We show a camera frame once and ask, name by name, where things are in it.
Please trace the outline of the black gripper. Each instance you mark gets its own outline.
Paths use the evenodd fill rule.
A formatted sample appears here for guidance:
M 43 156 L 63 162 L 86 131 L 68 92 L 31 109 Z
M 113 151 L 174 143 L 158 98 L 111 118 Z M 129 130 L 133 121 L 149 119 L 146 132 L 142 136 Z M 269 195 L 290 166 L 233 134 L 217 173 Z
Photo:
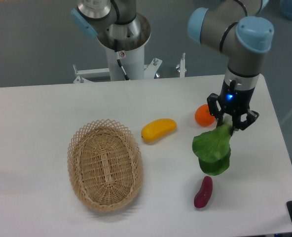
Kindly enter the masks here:
M 207 98 L 209 113 L 217 121 L 217 126 L 223 124 L 223 114 L 233 115 L 233 130 L 245 130 L 259 117 L 259 113 L 250 110 L 250 101 L 255 87 L 241 90 L 240 85 L 224 79 L 220 96 L 211 93 Z M 246 114 L 246 119 L 241 121 L 241 116 Z

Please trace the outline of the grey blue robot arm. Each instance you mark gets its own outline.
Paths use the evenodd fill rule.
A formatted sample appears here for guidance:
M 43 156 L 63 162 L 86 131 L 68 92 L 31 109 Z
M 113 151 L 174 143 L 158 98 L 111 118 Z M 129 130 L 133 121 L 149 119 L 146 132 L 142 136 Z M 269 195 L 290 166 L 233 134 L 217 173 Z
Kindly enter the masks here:
M 273 25 L 257 16 L 266 5 L 265 0 L 226 0 L 214 10 L 196 9 L 187 23 L 191 39 L 229 58 L 221 93 L 207 102 L 218 125 L 231 116 L 232 131 L 246 129 L 259 116 L 249 103 L 274 35 Z M 79 0 L 71 17 L 105 48 L 112 81 L 155 76 L 158 63 L 144 65 L 150 25 L 134 0 Z

